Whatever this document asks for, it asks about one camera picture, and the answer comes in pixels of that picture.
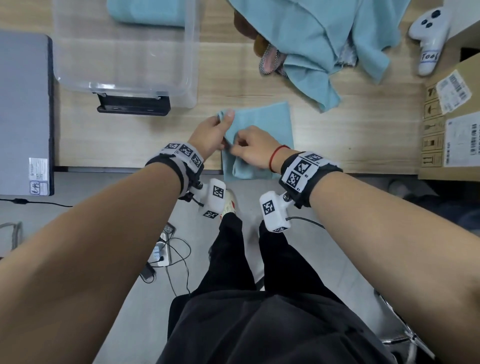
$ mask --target another person's shoe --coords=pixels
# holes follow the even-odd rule
[[[389,194],[400,198],[405,198],[413,195],[413,192],[400,180],[391,181],[388,185],[387,191]]]
[[[236,215],[237,214],[237,211],[235,210],[236,206],[237,206],[237,199],[235,198],[235,195],[233,194],[232,190],[226,190],[225,205],[223,206],[223,212],[220,215],[220,220],[229,212],[233,212]]]

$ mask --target teal towel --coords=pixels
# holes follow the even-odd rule
[[[185,27],[185,1],[107,0],[110,16],[118,22]]]
[[[226,110],[218,113],[221,120],[225,112]],[[225,139],[232,145],[237,132],[250,125],[258,126],[260,129],[269,132],[280,144],[285,144],[293,149],[292,123],[287,102],[256,109],[235,110],[235,119],[225,134]],[[225,182],[267,180],[278,177],[278,174],[272,173],[270,170],[249,165],[243,159],[231,155],[228,150],[222,151],[222,166]]]
[[[382,52],[400,42],[398,25],[410,0],[229,0],[280,52],[284,71],[323,111],[340,96],[329,75],[352,32],[359,64],[379,83],[390,60]]]

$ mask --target person's left hand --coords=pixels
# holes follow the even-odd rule
[[[235,112],[228,110],[222,122],[220,122],[217,116],[212,116],[202,121],[188,142],[198,150],[204,160],[207,160],[213,152],[225,148],[226,141],[223,137],[230,126],[232,126],[234,118]]]

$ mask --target gray laptop lid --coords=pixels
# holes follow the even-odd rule
[[[51,40],[0,31],[0,194],[53,194]]]

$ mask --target hand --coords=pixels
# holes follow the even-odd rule
[[[234,118],[233,110],[226,112],[222,122],[217,116],[211,116],[198,124],[188,142],[198,150],[204,160],[207,160],[213,152],[225,148],[227,142],[223,137],[232,126]]]
[[[268,169],[270,158],[281,144],[265,130],[254,125],[237,133],[234,145],[230,153],[242,158],[248,164]],[[296,150],[281,148],[275,154],[272,161],[273,171],[280,173],[282,164],[289,156],[297,153]]]

